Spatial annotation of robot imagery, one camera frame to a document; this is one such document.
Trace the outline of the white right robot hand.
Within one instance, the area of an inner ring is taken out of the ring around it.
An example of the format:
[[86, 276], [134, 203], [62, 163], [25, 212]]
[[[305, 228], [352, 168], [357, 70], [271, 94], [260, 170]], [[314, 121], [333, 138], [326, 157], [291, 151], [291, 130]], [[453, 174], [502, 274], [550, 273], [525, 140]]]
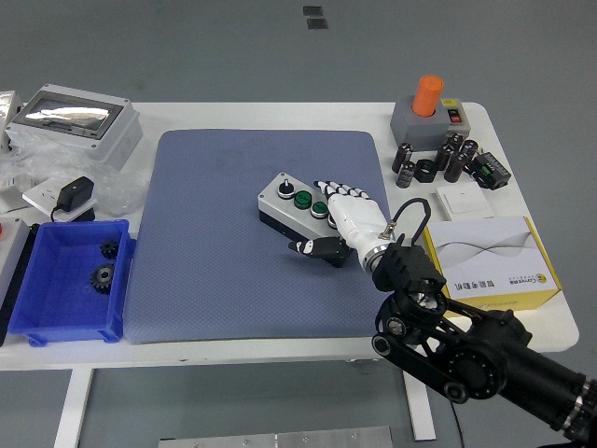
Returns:
[[363, 190], [346, 184], [319, 180], [314, 185], [326, 196], [329, 216], [340, 236], [291, 242], [288, 247], [306, 257], [326, 260], [343, 259], [353, 249], [362, 269], [372, 273], [375, 263], [395, 241], [378, 203]]

